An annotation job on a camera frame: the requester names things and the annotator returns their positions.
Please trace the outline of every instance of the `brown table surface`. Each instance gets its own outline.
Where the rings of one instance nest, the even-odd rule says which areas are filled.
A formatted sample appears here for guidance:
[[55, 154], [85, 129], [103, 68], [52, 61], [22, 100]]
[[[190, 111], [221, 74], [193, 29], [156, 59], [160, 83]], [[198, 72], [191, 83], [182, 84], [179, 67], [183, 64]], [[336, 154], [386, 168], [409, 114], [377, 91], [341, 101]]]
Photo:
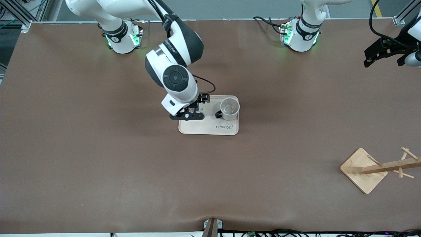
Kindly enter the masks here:
[[[361, 193], [339, 166], [421, 155], [419, 68], [364, 68], [367, 20], [329, 20], [306, 53], [254, 21], [188, 24], [205, 43], [189, 69], [241, 103], [236, 136], [183, 135], [144, 68], [165, 39], [110, 51], [95, 24], [33, 24], [0, 86], [1, 233], [225, 229], [403, 231], [421, 227], [421, 169]], [[392, 20], [378, 31], [396, 35]], [[201, 89], [209, 86], [199, 82]]]

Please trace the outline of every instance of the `wooden base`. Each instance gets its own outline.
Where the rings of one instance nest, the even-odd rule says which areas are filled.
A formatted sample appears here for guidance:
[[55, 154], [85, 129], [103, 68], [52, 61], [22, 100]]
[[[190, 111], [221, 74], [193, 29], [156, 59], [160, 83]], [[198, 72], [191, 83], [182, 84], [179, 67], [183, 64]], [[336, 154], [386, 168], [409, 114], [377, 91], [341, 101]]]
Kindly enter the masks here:
[[369, 194], [387, 175], [387, 171], [359, 174], [363, 167], [376, 165], [367, 155], [364, 149], [359, 148], [339, 168], [365, 194]]

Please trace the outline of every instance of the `wooden mug stand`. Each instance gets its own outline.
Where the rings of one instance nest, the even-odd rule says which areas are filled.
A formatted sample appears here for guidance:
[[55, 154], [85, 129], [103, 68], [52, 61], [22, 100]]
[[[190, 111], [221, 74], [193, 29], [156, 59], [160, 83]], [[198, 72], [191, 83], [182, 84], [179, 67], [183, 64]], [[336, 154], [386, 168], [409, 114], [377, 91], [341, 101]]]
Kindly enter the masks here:
[[356, 150], [340, 167], [340, 170], [365, 194], [369, 194], [388, 171], [399, 174], [400, 178], [414, 178], [403, 173], [404, 169], [421, 167], [421, 160], [412, 154], [409, 149], [401, 147], [402, 158], [398, 161], [380, 163], [364, 149]]

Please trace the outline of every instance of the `black cable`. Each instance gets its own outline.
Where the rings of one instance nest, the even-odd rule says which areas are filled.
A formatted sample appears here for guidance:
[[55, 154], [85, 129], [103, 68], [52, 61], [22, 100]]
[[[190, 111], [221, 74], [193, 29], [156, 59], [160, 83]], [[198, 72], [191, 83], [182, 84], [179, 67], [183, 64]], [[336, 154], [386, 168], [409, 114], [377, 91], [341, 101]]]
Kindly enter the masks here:
[[273, 30], [274, 30], [276, 33], [281, 34], [281, 35], [286, 35], [286, 34], [285, 34], [285, 33], [283, 33], [283, 32], [279, 32], [279, 31], [275, 28], [275, 26], [276, 26], [276, 27], [280, 27], [281, 25], [280, 25], [280, 24], [274, 24], [274, 23], [272, 22], [272, 20], [270, 19], [270, 17], [269, 17], [269, 21], [265, 20], [264, 18], [262, 18], [262, 17], [260, 17], [260, 16], [255, 16], [255, 17], [253, 17], [253, 19], [255, 19], [255, 20], [256, 20], [256, 19], [260, 19], [260, 20], [262, 20], [264, 23], [271, 25], [271, 26], [272, 26], [272, 28], [273, 28]]
[[295, 234], [298, 234], [300, 237], [301, 237], [301, 234], [303, 234], [306, 237], [309, 237], [306, 233], [301, 232], [301, 231], [297, 231], [297, 230], [293, 230], [293, 229], [276, 229], [274, 231], [276, 233], [286, 233], [286, 235], [284, 235], [282, 237], [285, 237], [285, 236], [288, 236], [288, 235], [292, 235], [294, 237], [297, 237]]
[[208, 91], [208, 92], [200, 92], [200, 94], [210, 94], [210, 93], [212, 93], [212, 92], [216, 91], [216, 86], [215, 86], [215, 84], [213, 84], [211, 81], [206, 80], [206, 79], [204, 79], [204, 78], [202, 78], [202, 77], [196, 76], [195, 74], [192, 74], [192, 75], [193, 75], [194, 77], [196, 77], [196, 78], [199, 78], [200, 80], [204, 80], [204, 81], [208, 82], [209, 84], [211, 84], [211, 85], [213, 86], [213, 90]]
[[364, 237], [370, 237], [370, 236], [372, 236], [372, 235], [374, 235], [374, 234], [378, 234], [378, 233], [383, 233], [383, 234], [384, 234], [384, 231], [383, 231], [383, 232], [373, 232], [373, 233], [369, 233], [369, 234], [367, 234], [367, 235], [364, 235]]
[[269, 25], [273, 25], [273, 26], [276, 26], [276, 27], [280, 27], [281, 25], [278, 25], [278, 24], [273, 24], [273, 23], [271, 23], [272, 21], [267, 21], [266, 19], [264, 19], [263, 17], [260, 17], [260, 16], [255, 16], [255, 17], [253, 17], [253, 19], [259, 19], [259, 20], [262, 20], [264, 23], [266, 23], [266, 24], [269, 24]]
[[405, 234], [405, 237], [411, 236], [413, 234], [418, 235], [418, 236], [421, 237], [421, 230], [419, 230], [419, 229], [413, 229], [410, 232], [408, 232], [407, 234]]
[[394, 38], [392, 38], [392, 37], [390, 37], [390, 36], [383, 35], [383, 34], [381, 34], [381, 33], [379, 33], [379, 32], [377, 32], [377, 31], [375, 31], [375, 30], [374, 30], [374, 28], [373, 28], [373, 13], [374, 13], [374, 8], [376, 8], [376, 6], [377, 6], [377, 4], [378, 4], [378, 2], [379, 2], [379, 1], [380, 1], [380, 0], [376, 0], [376, 2], [373, 4], [373, 7], [371, 8], [370, 18], [369, 18], [369, 20], [368, 20], [368, 23], [369, 23], [369, 25], [370, 25], [370, 30], [371, 30], [374, 34], [376, 34], [376, 35], [378, 35], [378, 36], [380, 36], [380, 37], [386, 38], [386, 39], [388, 39], [388, 40], [390, 40], [390, 41], [393, 41], [393, 42], [395, 42], [395, 43], [399, 44], [400, 46], [402, 46], [402, 47], [404, 47], [404, 48], [412, 48], [412, 47], [409, 47], [409, 46], [408, 46], [408, 45], [406, 45], [406, 44], [403, 44], [403, 43], [401, 43], [401, 42], [399, 42], [399, 41], [395, 40]]
[[0, 6], [0, 19], [2, 19], [4, 17], [4, 15], [6, 14], [6, 8], [3, 8], [2, 6]]
[[[154, 8], [154, 10], [158, 13], [159, 17], [161, 18], [161, 21], [164, 22], [165, 18], [162, 15], [162, 12], [159, 10], [159, 8], [157, 7], [157, 5], [155, 4], [154, 0], [148, 0], [148, 2], [152, 5], [152, 7]], [[167, 31], [167, 38], [171, 37], [170, 31]]]

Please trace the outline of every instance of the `black bracket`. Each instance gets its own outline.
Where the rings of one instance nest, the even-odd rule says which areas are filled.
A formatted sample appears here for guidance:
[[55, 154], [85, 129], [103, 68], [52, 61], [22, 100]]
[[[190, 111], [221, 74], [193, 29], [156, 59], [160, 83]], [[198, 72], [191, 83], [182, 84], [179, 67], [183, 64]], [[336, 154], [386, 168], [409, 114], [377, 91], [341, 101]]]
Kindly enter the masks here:
[[172, 120], [203, 120], [205, 118], [205, 115], [202, 112], [199, 111], [199, 104], [200, 103], [206, 103], [210, 102], [211, 98], [209, 94], [199, 94], [199, 97], [197, 98], [196, 102], [192, 103], [188, 107], [184, 108], [180, 112], [178, 112], [175, 116], [170, 114], [170, 119]]
[[364, 50], [364, 66], [369, 67], [375, 61], [382, 58], [388, 58], [397, 54], [404, 54], [397, 60], [398, 65], [403, 66], [405, 64], [405, 58], [409, 54], [420, 50], [418, 42], [407, 42], [406, 44], [409, 48], [402, 47], [401, 45], [383, 37], [378, 39], [370, 47]]
[[176, 14], [174, 14], [174, 13], [171, 13], [171, 14], [166, 14], [165, 16], [165, 19], [164, 19], [164, 21], [162, 22], [162, 27], [164, 27], [164, 30], [166, 31], [166, 32], [169, 32], [170, 31], [170, 27], [171, 27], [171, 24], [177, 19], [177, 18], [179, 18]]

